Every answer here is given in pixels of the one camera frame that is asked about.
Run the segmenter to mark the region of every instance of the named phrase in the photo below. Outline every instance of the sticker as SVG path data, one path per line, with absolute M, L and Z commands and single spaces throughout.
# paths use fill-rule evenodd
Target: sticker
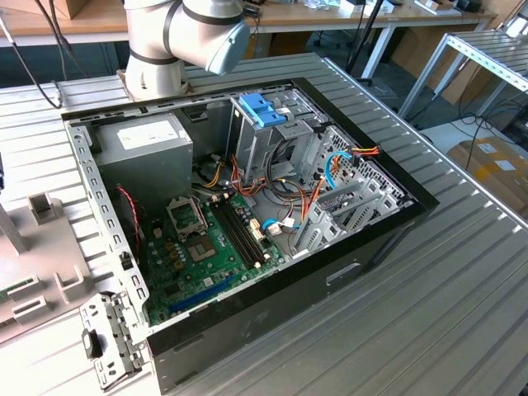
M 319 146 L 317 144 L 310 144 L 310 149 L 306 153 L 306 157 L 304 158 L 304 161 L 309 163 L 310 165 L 314 163 L 315 156 L 319 152 Z
M 486 154 L 493 154 L 497 152 L 497 150 L 490 143 L 482 143 L 482 144 L 479 144 L 478 146 Z
M 516 168 L 507 160 L 502 161 L 495 161 L 495 163 L 503 170 L 503 171 L 515 171 Z
M 290 109 L 288 107 L 281 107 L 280 109 L 277 109 L 276 112 L 281 114 L 281 115 L 291 113 L 291 111 L 290 111 Z
M 123 149 L 131 150 L 138 147 L 177 139 L 178 133 L 167 121 L 153 122 L 152 124 L 132 126 L 117 132 L 117 137 L 123 144 Z

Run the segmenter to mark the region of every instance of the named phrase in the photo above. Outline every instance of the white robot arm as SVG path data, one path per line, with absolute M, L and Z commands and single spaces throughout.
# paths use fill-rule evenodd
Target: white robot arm
M 248 46 L 239 0 L 126 0 L 125 10 L 130 38 L 125 79 L 136 100 L 184 93 L 183 60 L 229 73 Z

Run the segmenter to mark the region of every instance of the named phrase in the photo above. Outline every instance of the aluminum profile table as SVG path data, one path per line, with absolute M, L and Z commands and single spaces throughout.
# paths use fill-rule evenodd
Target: aluminum profile table
M 459 54 L 436 88 L 436 93 L 441 92 L 449 83 L 466 57 L 502 79 L 501 84 L 478 111 L 479 116 L 488 109 L 507 84 L 522 92 L 528 89 L 528 42 L 512 39 L 502 31 L 446 33 L 408 94 L 399 116 L 404 118 L 409 113 L 448 47 L 457 50 Z
M 440 201 L 380 267 L 172 394 L 517 395 L 528 379 L 528 226 L 341 69 L 314 54 L 248 60 L 197 91 L 306 77 Z M 62 83 L 68 110 L 126 103 L 118 78 Z M 46 86 L 52 93 L 50 85 Z M 60 198 L 98 288 L 102 240 L 59 112 L 33 87 L 0 91 L 7 209 Z M 0 346 L 4 394 L 100 394 L 76 311 Z M 158 394 L 148 368 L 113 391 Z

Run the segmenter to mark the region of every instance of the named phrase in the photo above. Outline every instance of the ram slot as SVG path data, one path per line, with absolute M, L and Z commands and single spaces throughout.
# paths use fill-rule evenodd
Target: ram slot
M 212 206 L 211 210 L 247 269 L 252 269 L 257 262 L 265 261 L 257 243 L 231 205 L 223 203 Z

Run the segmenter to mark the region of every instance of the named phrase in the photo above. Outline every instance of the desk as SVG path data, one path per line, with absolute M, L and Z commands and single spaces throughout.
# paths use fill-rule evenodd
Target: desk
M 439 201 L 374 271 L 199 373 L 170 395 L 516 395 L 528 378 L 528 225 L 332 62 L 314 54 L 187 73 L 197 91 L 306 77 Z M 75 110 L 128 102 L 117 77 L 60 83 Z M 52 91 L 50 84 L 45 88 Z M 92 276 L 111 288 L 103 240 L 59 112 L 34 87 L 0 90 L 11 209 L 50 190 Z M 0 346 L 5 394 L 101 394 L 76 311 Z M 115 396 L 158 394 L 145 368 Z
M 259 26 L 261 34 L 356 29 L 360 21 L 359 12 L 352 14 L 339 7 L 331 7 L 328 11 L 313 11 L 302 3 L 294 5 L 270 3 L 264 4 L 261 10 Z M 397 27 L 476 24 L 475 30 L 482 31 L 494 17 L 495 14 L 492 12 L 484 12 L 478 16 L 471 13 L 463 13 L 461 16 L 435 16 L 414 5 L 412 0 L 408 0 L 403 6 L 396 7 L 393 13 L 379 15 L 376 18 L 374 28 L 383 30 L 362 77 L 372 77 Z M 41 15 L 6 10 L 5 19 L 19 45 L 55 44 L 50 28 Z M 248 18 L 247 24 L 255 26 L 255 21 Z M 119 0 L 91 0 L 75 19 L 61 20 L 60 25 L 63 33 L 72 43 L 128 40 L 125 10 Z M 9 46 L 1 32 L 0 46 Z

